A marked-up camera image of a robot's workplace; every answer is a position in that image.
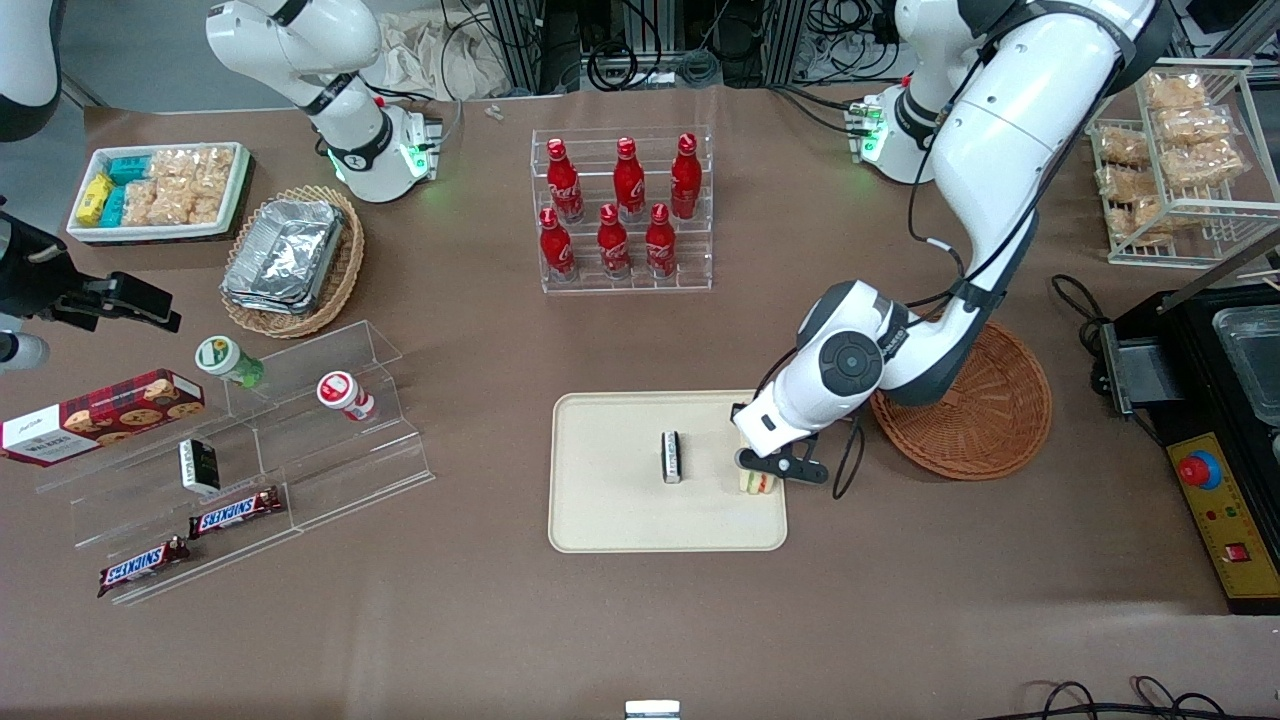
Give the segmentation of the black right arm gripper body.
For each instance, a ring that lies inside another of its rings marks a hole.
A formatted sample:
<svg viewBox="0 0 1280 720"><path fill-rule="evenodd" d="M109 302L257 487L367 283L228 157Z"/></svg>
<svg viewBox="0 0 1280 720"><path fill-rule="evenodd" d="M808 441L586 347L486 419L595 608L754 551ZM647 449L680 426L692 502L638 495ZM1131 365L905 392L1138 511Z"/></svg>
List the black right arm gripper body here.
<svg viewBox="0 0 1280 720"><path fill-rule="evenodd" d="M67 246L8 213L1 214L1 314L31 318L79 287Z"/></svg>

